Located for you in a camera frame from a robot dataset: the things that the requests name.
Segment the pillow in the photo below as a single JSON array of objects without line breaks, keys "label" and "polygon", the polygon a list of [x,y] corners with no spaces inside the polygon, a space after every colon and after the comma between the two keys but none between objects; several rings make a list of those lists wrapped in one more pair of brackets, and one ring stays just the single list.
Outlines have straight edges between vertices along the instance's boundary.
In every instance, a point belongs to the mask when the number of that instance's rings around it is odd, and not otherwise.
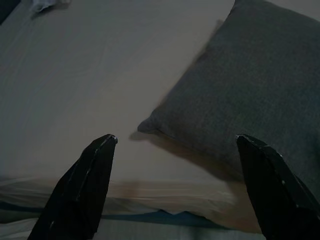
[{"label": "pillow", "polygon": [[239,173],[236,135],[254,136],[320,201],[320,23],[267,1],[236,0],[138,130],[165,134]]}]

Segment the bed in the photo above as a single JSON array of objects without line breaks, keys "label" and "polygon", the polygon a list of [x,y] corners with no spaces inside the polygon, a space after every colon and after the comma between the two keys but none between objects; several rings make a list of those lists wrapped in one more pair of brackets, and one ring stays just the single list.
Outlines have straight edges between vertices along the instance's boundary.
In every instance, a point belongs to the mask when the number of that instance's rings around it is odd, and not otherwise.
[{"label": "bed", "polygon": [[[273,2],[320,19],[311,0]],[[29,3],[20,3],[0,27],[2,221],[33,217],[26,209],[43,208],[84,147],[110,133],[119,143],[105,216],[187,211],[259,232],[246,187],[231,169],[136,130],[232,5],[78,0],[31,16]]]}]

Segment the gray pillow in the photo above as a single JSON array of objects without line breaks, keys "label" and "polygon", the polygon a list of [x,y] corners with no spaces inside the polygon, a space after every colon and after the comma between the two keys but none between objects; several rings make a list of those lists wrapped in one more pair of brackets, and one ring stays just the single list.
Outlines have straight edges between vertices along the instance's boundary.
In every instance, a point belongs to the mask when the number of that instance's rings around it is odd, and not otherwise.
[{"label": "gray pillow", "polygon": [[241,172],[237,134],[283,155],[320,201],[320,23],[236,0],[203,54],[138,130],[162,133]]}]

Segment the gray fabric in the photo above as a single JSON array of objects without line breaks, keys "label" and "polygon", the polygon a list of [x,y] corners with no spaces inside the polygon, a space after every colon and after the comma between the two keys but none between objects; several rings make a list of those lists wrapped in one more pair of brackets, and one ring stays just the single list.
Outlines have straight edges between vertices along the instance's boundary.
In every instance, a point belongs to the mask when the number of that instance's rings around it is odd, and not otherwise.
[{"label": "gray fabric", "polygon": [[161,132],[241,171],[236,134],[283,155],[320,201],[320,23],[236,0],[204,53],[138,130]]}]

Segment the pillowcase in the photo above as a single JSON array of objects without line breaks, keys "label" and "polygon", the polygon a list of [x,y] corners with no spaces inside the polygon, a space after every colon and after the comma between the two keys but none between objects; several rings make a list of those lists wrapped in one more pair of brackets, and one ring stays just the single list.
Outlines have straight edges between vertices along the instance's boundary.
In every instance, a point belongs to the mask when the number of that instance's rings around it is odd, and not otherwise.
[{"label": "pillowcase", "polygon": [[202,55],[138,130],[241,172],[237,134],[275,148],[320,201],[320,23],[236,0]]}]

